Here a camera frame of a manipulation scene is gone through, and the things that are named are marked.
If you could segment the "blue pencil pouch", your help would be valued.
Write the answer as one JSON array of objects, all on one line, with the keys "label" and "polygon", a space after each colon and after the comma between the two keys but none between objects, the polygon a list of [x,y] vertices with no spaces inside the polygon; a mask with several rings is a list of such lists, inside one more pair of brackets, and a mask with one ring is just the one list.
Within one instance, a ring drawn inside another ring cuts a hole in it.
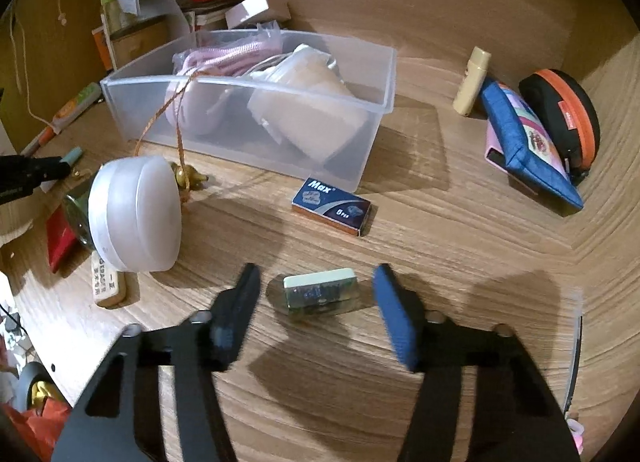
[{"label": "blue pencil pouch", "polygon": [[584,201],[534,111],[505,84],[486,79],[480,100],[488,115],[485,159],[531,193],[548,193],[576,211]]}]

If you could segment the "white fluffy cloth bundle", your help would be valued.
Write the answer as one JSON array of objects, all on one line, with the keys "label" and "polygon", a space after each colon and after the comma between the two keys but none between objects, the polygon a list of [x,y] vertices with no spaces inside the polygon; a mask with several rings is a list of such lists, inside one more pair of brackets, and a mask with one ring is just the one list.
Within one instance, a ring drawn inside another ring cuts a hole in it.
[{"label": "white fluffy cloth bundle", "polygon": [[336,73],[332,55],[301,44],[258,77],[285,91],[256,90],[247,102],[253,118],[276,140],[287,139],[314,162],[326,163],[367,122],[368,111]]}]

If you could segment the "orange booklet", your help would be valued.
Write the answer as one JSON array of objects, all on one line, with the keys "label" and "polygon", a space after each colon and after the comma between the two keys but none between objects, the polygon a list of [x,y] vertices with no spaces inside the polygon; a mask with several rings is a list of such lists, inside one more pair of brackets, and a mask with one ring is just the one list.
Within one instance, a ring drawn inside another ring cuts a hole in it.
[{"label": "orange booklet", "polygon": [[98,51],[98,54],[100,56],[104,69],[107,72],[111,72],[113,70],[113,65],[112,65],[110,51],[108,50],[108,46],[106,43],[104,29],[102,27],[93,29],[92,36],[93,36],[94,44],[96,45],[96,50]]}]

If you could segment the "gold gourd charm with cord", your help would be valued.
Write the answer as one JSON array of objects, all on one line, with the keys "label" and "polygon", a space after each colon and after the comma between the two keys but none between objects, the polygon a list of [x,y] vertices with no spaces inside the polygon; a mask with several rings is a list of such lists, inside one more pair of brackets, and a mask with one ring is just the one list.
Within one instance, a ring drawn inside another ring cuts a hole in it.
[{"label": "gold gourd charm with cord", "polygon": [[[204,76],[203,71],[195,70],[192,74],[189,74],[184,79],[184,85],[181,86],[171,97],[166,100],[166,102],[160,106],[160,108],[155,111],[155,114],[149,118],[149,121],[145,124],[139,138],[134,145],[134,150],[131,152],[132,158],[137,158],[139,156],[142,141],[144,141],[145,136],[148,135],[150,130],[156,121],[167,111],[169,106],[178,100],[178,107],[182,107],[184,95],[186,95],[186,89],[194,83],[196,80]],[[199,189],[203,182],[207,181],[206,178],[196,177],[198,174],[198,170],[195,167],[191,167],[190,164],[186,163],[186,151],[183,146],[183,138],[179,121],[175,123],[175,133],[176,133],[176,142],[177,142],[177,150],[178,150],[178,167],[174,171],[174,178],[178,185],[178,192],[180,196],[180,202],[182,204],[187,203],[191,199],[192,189]]]}]

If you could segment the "black orange round case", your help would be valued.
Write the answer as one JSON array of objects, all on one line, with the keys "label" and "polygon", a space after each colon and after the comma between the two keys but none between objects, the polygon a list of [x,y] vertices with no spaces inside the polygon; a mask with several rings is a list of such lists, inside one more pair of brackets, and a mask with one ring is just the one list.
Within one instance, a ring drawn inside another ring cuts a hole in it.
[{"label": "black orange round case", "polygon": [[573,77],[559,69],[541,69],[518,89],[551,137],[574,185],[590,173],[600,149],[600,121],[590,97]]}]

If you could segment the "blue Max staples box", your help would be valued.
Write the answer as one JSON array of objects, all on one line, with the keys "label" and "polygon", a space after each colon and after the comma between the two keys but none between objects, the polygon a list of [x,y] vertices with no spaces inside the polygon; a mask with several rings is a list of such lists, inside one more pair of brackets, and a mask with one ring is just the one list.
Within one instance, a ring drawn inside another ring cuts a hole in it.
[{"label": "blue Max staples box", "polygon": [[296,212],[354,236],[362,234],[372,207],[369,200],[312,177],[303,182],[291,205]]}]

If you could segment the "small white pink box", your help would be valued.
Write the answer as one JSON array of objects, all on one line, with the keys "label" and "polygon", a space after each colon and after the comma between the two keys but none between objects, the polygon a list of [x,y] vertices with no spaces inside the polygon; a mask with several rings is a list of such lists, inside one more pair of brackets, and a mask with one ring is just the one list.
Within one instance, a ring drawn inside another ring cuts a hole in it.
[{"label": "small white pink box", "polygon": [[239,29],[264,22],[288,22],[291,12],[285,0],[243,0],[226,13],[228,29]]}]

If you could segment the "white round cream jar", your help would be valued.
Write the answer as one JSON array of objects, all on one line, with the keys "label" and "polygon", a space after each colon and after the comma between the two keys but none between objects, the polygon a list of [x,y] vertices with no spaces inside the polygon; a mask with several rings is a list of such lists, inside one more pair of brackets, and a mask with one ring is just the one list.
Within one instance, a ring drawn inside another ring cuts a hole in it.
[{"label": "white round cream jar", "polygon": [[103,164],[91,185],[88,219],[96,252],[118,271],[168,271],[178,259],[180,196],[161,156]]}]

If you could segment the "cream small lotion bottle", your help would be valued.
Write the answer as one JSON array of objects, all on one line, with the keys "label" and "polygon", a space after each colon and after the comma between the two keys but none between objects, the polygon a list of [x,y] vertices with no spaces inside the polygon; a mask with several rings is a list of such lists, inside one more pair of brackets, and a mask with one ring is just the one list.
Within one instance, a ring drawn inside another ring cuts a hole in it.
[{"label": "cream small lotion bottle", "polygon": [[487,76],[491,54],[475,46],[466,64],[465,73],[458,92],[452,102],[452,108],[458,115],[467,117],[477,100]]}]

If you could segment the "dark green glass bottle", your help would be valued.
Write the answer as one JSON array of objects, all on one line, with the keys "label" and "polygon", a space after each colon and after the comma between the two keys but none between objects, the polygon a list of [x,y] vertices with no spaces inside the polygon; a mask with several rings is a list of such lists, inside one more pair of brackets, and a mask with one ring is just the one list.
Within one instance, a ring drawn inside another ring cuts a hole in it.
[{"label": "dark green glass bottle", "polygon": [[62,208],[66,222],[78,241],[88,250],[94,249],[89,225],[89,195],[94,175],[70,189],[63,198]]}]

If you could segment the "orange green tube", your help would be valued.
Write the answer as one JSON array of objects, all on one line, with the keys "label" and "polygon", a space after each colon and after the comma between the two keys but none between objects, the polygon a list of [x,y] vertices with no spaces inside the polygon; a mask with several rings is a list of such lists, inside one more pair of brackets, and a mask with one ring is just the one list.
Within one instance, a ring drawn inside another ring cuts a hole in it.
[{"label": "orange green tube", "polygon": [[74,98],[69,100],[52,118],[50,126],[43,129],[22,151],[25,157],[32,156],[40,147],[49,143],[73,123],[87,109],[102,97],[100,85],[92,82],[82,89]]}]

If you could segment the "clear plastic storage bin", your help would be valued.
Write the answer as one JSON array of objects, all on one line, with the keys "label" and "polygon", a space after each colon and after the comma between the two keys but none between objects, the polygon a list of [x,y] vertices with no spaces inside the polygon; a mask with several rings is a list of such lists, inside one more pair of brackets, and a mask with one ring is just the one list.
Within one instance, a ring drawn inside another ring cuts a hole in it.
[{"label": "clear plastic storage bin", "polygon": [[[194,51],[273,43],[246,74],[179,69]],[[355,190],[382,118],[393,111],[397,53],[305,31],[198,31],[134,59],[101,82],[122,137],[177,145]]]}]

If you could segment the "white eraser with print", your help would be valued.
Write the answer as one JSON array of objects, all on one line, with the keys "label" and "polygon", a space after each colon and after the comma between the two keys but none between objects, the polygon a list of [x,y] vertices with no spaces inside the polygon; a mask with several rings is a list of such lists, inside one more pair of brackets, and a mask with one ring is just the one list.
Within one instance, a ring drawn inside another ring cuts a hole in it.
[{"label": "white eraser with print", "polygon": [[111,308],[126,299],[127,287],[124,274],[104,262],[99,253],[91,253],[91,290],[93,303]]}]

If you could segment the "yellow-green tall bottle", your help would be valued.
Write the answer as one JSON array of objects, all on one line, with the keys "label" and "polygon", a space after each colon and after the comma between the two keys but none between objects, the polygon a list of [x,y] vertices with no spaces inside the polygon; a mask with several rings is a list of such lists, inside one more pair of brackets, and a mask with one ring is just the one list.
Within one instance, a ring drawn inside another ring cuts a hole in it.
[{"label": "yellow-green tall bottle", "polygon": [[120,9],[117,0],[100,0],[102,13],[105,19],[106,33],[111,36],[114,32],[122,29],[120,23]]}]

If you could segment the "red velvet pouch gold top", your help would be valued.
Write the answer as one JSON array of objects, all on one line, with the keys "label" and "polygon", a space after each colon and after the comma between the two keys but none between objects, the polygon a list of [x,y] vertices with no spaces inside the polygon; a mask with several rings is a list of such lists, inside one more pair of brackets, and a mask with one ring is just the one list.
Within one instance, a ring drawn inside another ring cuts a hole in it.
[{"label": "red velvet pouch gold top", "polygon": [[48,264],[51,273],[55,274],[67,263],[79,245],[62,205],[47,219],[46,232]]}]

